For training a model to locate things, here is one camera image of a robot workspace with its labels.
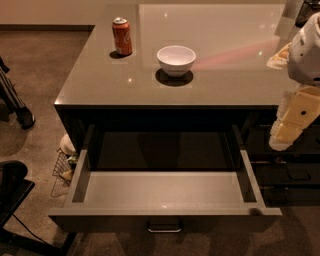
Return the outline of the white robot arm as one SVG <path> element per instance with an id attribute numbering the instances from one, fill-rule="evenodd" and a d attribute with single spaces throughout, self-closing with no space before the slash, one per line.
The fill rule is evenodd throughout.
<path id="1" fill-rule="evenodd" d="M 283 94 L 270 131 L 270 147 L 284 151 L 320 116 L 320 14 L 313 14 L 267 66 L 286 67 L 289 78 L 299 83 L 295 92 Z"/>

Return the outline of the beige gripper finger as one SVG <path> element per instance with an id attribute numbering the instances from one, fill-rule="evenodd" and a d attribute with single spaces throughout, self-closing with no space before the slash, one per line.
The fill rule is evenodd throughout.
<path id="1" fill-rule="evenodd" d="M 282 47 L 275 55 L 269 58 L 266 65 L 269 68 L 281 70 L 288 65 L 288 56 L 291 44 L 288 43 Z"/>
<path id="2" fill-rule="evenodd" d="M 319 87 L 302 85 L 295 92 L 286 91 L 270 131 L 269 146 L 276 151 L 287 150 L 319 116 Z"/>

